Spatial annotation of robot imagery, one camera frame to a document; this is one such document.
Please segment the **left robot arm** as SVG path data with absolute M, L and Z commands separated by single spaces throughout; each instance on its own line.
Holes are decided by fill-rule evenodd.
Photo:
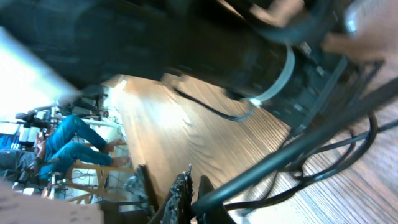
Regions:
M 1 27 L 79 90 L 115 74 L 189 75 L 264 108 L 294 134 L 359 100 L 382 60 L 320 44 L 345 31 L 353 1 L 305 1 L 285 27 L 270 1 L 2 1 Z

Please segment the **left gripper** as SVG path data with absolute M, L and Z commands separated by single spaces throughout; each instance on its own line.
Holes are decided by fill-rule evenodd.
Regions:
M 307 54 L 297 47 L 295 68 L 286 86 L 261 108 L 291 128 L 297 136 L 358 102 L 385 60 L 353 60 L 346 55 L 312 47 Z

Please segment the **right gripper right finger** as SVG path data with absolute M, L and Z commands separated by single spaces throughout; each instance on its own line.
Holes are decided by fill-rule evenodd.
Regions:
M 214 191 L 210 179 L 202 175 L 200 177 L 199 192 L 197 199 L 204 199 L 207 193 Z M 222 203 L 206 208 L 204 213 L 196 216 L 198 224 L 235 224 Z

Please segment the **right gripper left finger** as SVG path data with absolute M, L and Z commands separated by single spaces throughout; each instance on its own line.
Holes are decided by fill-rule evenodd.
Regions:
M 150 224 L 191 224 L 193 197 L 192 165 L 176 176 L 165 202 L 149 220 Z

